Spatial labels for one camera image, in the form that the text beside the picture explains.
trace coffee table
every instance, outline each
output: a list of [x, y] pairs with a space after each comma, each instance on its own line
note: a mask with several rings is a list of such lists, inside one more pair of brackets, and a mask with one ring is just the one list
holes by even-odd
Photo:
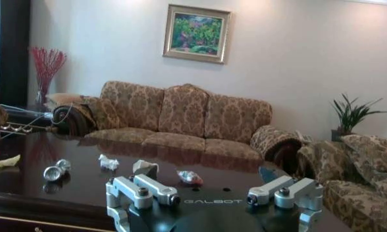
[[[115, 173], [100, 169], [101, 153], [119, 160]], [[0, 140], [0, 160], [18, 154], [17, 166], [0, 169], [0, 231], [115, 231], [105, 211], [105, 183], [112, 176], [128, 177], [139, 159], [159, 164], [157, 180], [176, 188], [189, 188], [179, 181], [176, 170], [195, 171], [204, 179], [203, 188], [229, 188], [244, 198], [249, 187], [263, 185], [256, 174], [260, 163], [205, 157], [171, 147], [42, 132]], [[64, 181], [48, 184], [42, 171], [58, 159], [71, 161], [72, 170]], [[336, 230], [350, 231], [324, 209], [318, 231]]]

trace logo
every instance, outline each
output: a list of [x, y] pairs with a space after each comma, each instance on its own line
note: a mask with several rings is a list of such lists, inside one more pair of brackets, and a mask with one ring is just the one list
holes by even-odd
[[184, 200], [184, 204], [240, 204], [243, 200]]

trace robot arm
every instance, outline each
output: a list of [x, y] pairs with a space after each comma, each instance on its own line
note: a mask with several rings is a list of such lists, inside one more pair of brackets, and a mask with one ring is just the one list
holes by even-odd
[[180, 202], [176, 189], [164, 186], [144, 174], [136, 175], [133, 182], [121, 176], [105, 184], [107, 213], [115, 220], [119, 232], [131, 232], [128, 214], [120, 205], [121, 198], [129, 199], [137, 209], [148, 209], [152, 207], [153, 196], [160, 204], [173, 206]]
[[278, 207], [291, 209], [296, 204], [303, 208], [299, 218], [299, 231], [312, 231], [312, 226], [322, 213], [323, 186], [308, 178], [294, 183], [291, 177], [282, 176], [261, 187], [249, 189], [248, 204], [252, 206], [268, 204], [274, 192], [274, 202]]

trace painting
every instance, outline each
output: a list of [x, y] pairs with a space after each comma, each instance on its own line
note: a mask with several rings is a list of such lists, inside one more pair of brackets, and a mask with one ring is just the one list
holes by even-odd
[[163, 55], [223, 64], [231, 13], [169, 5]]

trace sofa armrest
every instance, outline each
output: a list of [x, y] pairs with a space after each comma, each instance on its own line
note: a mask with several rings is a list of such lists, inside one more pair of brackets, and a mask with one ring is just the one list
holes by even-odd
[[346, 180], [355, 170], [343, 143], [320, 141], [304, 146], [296, 154], [298, 177], [315, 179], [320, 184], [328, 180]]
[[72, 136], [83, 137], [97, 129], [92, 112], [85, 105], [77, 103], [60, 105], [53, 110], [53, 121], [58, 123], [63, 119]]
[[295, 173], [296, 151], [302, 147], [295, 134], [274, 126], [261, 126], [252, 135], [251, 147], [259, 152], [263, 160], [274, 162], [287, 173]]

